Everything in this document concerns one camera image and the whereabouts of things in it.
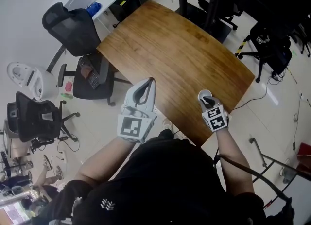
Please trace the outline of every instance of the green object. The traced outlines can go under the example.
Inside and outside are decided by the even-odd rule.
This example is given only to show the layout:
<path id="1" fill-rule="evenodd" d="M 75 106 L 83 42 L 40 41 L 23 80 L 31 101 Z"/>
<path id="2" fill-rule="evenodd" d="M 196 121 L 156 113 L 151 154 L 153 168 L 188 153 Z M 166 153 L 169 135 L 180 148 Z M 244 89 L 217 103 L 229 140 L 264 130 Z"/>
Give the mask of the green object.
<path id="1" fill-rule="evenodd" d="M 73 99 L 73 95 L 67 94 L 67 93 L 61 93 L 60 94 L 62 97 L 68 98 L 68 99 Z"/>

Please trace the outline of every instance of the shirt logo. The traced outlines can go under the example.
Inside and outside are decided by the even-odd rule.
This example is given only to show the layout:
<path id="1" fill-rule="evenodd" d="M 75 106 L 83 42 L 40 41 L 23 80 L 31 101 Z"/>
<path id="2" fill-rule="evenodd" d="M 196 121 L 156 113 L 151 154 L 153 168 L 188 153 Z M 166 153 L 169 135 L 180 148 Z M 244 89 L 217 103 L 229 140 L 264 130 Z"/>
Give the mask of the shirt logo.
<path id="1" fill-rule="evenodd" d="M 108 211 L 114 210 L 115 203 L 108 201 L 107 199 L 103 199 L 101 203 L 101 207 L 107 209 Z"/>

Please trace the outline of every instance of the blue object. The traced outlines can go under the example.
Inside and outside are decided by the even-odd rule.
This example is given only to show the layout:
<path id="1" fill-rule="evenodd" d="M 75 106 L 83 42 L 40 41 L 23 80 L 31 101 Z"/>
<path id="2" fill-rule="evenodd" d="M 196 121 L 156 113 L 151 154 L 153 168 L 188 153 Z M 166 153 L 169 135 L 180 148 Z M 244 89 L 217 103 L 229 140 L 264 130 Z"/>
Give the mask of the blue object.
<path id="1" fill-rule="evenodd" d="M 101 9 L 101 7 L 102 7 L 102 4 L 94 2 L 86 10 L 91 15 L 91 17 L 93 17 L 99 11 L 99 9 Z"/>

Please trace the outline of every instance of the keyboard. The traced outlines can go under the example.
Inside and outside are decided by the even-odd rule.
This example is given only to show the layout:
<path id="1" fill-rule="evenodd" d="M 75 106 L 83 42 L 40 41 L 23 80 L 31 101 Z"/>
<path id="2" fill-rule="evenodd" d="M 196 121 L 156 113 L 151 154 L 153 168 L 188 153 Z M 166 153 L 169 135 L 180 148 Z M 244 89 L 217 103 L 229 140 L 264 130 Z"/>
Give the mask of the keyboard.
<path id="1" fill-rule="evenodd" d="M 78 62 L 79 66 L 82 68 L 83 66 L 90 66 L 92 68 L 92 72 L 88 76 L 87 80 L 91 84 L 93 89 L 96 89 L 99 86 L 99 74 L 95 70 L 94 66 L 92 65 L 91 61 L 88 60 L 86 56 L 83 56 L 79 59 Z"/>

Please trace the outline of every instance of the sleeve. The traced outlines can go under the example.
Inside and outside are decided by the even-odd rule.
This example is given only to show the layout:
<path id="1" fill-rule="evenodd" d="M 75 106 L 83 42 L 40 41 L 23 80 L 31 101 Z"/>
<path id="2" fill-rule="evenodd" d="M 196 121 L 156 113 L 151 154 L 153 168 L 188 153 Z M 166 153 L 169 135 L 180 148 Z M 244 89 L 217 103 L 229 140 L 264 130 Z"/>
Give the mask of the sleeve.
<path id="1" fill-rule="evenodd" d="M 33 224 L 47 225 L 50 221 L 71 217 L 72 206 L 77 197 L 86 199 L 92 190 L 92 186 L 82 180 L 72 180 L 66 184 L 64 189 L 48 203 L 37 217 L 32 219 Z"/>
<path id="2" fill-rule="evenodd" d="M 240 224 L 265 224 L 263 200 L 253 193 L 243 193 L 233 198 L 234 210 Z"/>

